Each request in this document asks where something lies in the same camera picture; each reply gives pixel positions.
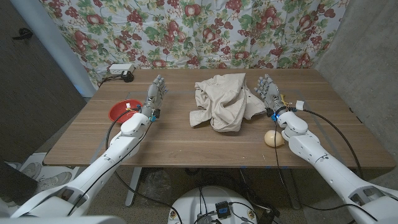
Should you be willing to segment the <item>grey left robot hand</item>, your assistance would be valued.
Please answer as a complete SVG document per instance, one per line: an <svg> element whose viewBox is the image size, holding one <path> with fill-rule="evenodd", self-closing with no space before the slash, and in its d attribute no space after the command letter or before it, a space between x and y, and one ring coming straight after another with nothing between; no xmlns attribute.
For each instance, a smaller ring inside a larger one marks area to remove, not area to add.
<svg viewBox="0 0 398 224"><path fill-rule="evenodd" d="M164 95L167 92L165 87L165 78L161 75L158 75L148 88L147 98L141 110L142 114L150 117L155 110L160 109L164 99Z"/></svg>

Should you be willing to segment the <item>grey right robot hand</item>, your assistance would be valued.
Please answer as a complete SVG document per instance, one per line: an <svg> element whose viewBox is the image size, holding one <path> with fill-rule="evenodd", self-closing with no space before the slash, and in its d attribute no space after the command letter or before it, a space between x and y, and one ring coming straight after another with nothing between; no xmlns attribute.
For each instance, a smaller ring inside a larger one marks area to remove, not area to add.
<svg viewBox="0 0 398 224"><path fill-rule="evenodd" d="M267 114L280 116L287 111L277 85L268 74L265 74L264 77L259 77L257 87L254 88L254 91L264 102Z"/></svg>

